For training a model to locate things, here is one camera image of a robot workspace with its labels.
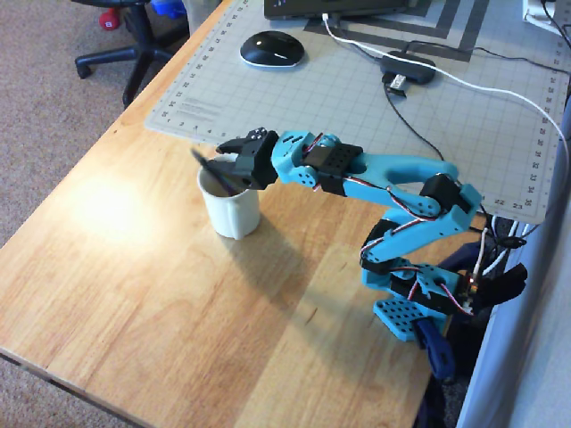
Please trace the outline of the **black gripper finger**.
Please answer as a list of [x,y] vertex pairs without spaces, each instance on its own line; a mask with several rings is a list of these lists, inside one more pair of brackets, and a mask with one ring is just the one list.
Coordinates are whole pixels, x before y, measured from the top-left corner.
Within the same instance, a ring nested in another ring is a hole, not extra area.
[[266,128],[255,128],[248,132],[246,136],[237,137],[226,141],[216,147],[219,154],[236,153],[252,154],[256,153],[266,137]]
[[253,189],[251,165],[237,160],[208,160],[207,166],[229,191]]

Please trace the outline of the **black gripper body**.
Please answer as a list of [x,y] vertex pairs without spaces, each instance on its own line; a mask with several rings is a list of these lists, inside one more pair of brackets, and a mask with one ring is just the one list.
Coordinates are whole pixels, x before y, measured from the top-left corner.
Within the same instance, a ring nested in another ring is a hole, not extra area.
[[239,140],[234,170],[238,184],[248,189],[264,190],[276,182],[277,172],[271,155],[277,140],[275,131]]

